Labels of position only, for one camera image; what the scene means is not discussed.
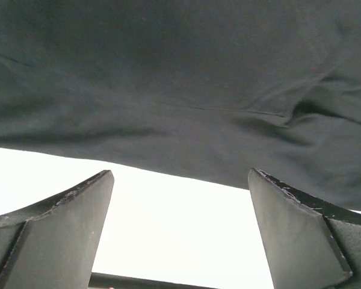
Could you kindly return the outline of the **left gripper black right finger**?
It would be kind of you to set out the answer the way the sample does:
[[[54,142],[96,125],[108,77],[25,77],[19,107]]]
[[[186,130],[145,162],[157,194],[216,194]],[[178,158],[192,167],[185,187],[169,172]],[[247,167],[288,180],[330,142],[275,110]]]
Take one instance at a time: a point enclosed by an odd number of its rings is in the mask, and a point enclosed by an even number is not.
[[[361,214],[248,174],[274,288],[361,288]]]

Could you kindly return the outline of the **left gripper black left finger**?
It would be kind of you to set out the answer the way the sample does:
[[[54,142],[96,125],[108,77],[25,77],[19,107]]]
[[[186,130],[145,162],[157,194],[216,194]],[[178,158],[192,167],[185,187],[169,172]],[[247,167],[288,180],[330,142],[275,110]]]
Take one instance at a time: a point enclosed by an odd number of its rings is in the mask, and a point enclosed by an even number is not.
[[[103,170],[0,216],[0,288],[87,288],[113,191]]]

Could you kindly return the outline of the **black t shirt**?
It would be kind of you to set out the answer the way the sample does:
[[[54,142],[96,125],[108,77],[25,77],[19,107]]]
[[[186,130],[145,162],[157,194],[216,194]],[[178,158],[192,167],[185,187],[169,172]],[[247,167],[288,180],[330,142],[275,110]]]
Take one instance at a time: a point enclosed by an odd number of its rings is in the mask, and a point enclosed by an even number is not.
[[[0,148],[361,211],[361,1],[0,1]]]

